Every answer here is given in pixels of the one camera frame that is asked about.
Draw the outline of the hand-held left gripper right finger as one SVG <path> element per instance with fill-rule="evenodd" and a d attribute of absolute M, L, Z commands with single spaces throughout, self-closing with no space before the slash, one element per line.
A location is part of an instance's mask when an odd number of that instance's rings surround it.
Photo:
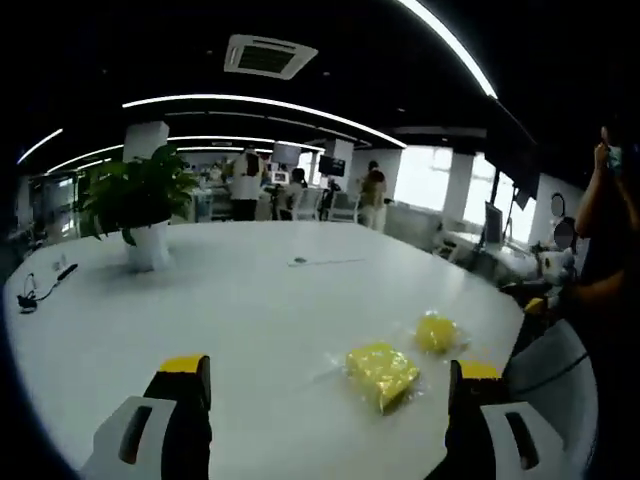
<path fill-rule="evenodd" d="M 482 404 L 473 389 L 488 378 L 472 376 L 470 363 L 450 363 L 448 479 L 560 479 L 564 443 L 526 402 Z"/>

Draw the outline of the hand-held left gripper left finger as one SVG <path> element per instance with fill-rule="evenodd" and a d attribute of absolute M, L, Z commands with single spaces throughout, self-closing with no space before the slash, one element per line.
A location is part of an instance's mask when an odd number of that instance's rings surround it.
<path fill-rule="evenodd" d="M 207 479 L 210 357 L 174 357 L 97 429 L 82 479 Z"/>

